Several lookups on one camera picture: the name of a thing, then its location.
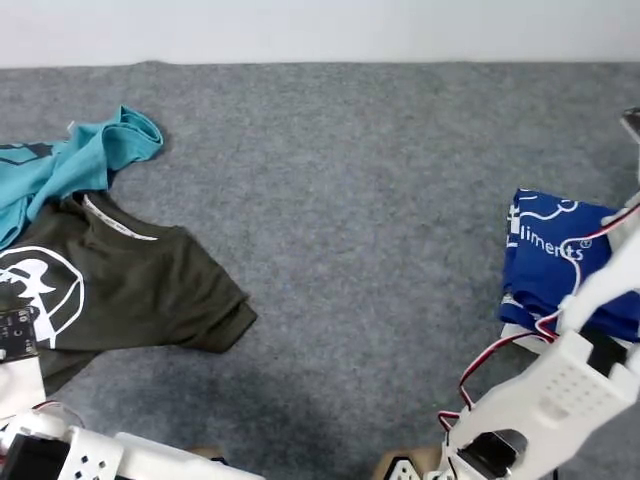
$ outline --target white wall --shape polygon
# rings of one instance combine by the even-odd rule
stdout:
[[[0,67],[640,60],[640,0],[0,0]]]

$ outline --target black electronic component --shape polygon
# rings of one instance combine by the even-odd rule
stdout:
[[[69,444],[17,435],[7,453],[0,480],[58,480]]]
[[[587,364],[605,377],[609,377],[616,363],[626,362],[627,349],[610,336],[590,328],[583,328],[580,335],[593,345]]]
[[[0,363],[38,354],[33,321],[36,309],[25,307],[0,312]]]
[[[458,456],[478,473],[493,480],[507,476],[518,452],[496,433],[486,432],[459,450]]]

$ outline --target white wire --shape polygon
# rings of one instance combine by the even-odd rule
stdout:
[[[611,222],[609,225],[601,228],[600,230],[598,230],[598,231],[596,231],[596,232],[594,232],[594,233],[592,233],[590,235],[587,235],[587,236],[584,236],[584,237],[567,238],[560,244],[560,255],[567,262],[569,262],[571,265],[573,265],[573,269],[575,270],[575,281],[573,283],[573,288],[571,289],[571,293],[569,295],[571,295],[571,296],[575,295],[576,292],[578,291],[578,288],[580,288],[580,285],[582,284],[582,271],[580,270],[580,265],[578,264],[578,262],[575,259],[573,259],[572,257],[570,257],[569,254],[567,253],[566,246],[569,243],[582,242],[582,241],[585,241],[585,240],[593,240],[593,239],[599,238],[599,237],[601,237],[603,235],[606,235],[610,231],[612,231],[615,228],[617,228],[618,226],[620,226],[622,224],[622,220],[624,220],[626,217],[630,216],[634,211],[636,211],[638,209],[638,207],[639,207],[639,205],[636,205],[635,207],[629,209],[621,217],[617,218],[616,220]],[[558,315],[560,315],[560,311],[561,311],[561,309],[558,309],[555,312],[553,312],[552,314],[538,319],[536,321],[536,323],[535,323],[536,330],[540,334],[542,334],[543,336],[548,338],[549,334],[546,333],[545,331],[543,331],[541,326],[546,321],[551,320],[552,318],[555,318]]]

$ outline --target teal t-shirt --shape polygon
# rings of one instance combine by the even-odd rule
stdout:
[[[77,125],[66,141],[0,145],[0,250],[49,198],[107,190],[108,171],[149,160],[164,140],[149,118],[121,106],[110,120]]]

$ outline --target t-shirt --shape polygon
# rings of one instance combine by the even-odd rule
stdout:
[[[0,250],[8,247],[49,198],[107,190],[109,170],[150,159],[160,130],[121,106],[108,121],[78,125],[67,141],[0,145]]]
[[[104,350],[175,344],[223,352],[256,319],[247,295],[182,227],[106,193],[46,204],[0,251],[0,310],[34,307],[50,392]]]
[[[571,293],[575,267],[560,251],[566,239],[582,237],[600,228],[603,217],[614,210],[567,200],[543,192],[520,189],[509,211],[500,308],[504,321],[533,328],[537,315],[555,312]],[[611,257],[606,236],[572,241],[565,253],[579,265],[582,281],[602,268]],[[638,338],[640,296],[628,292],[601,306],[589,320],[607,334],[634,341]]]

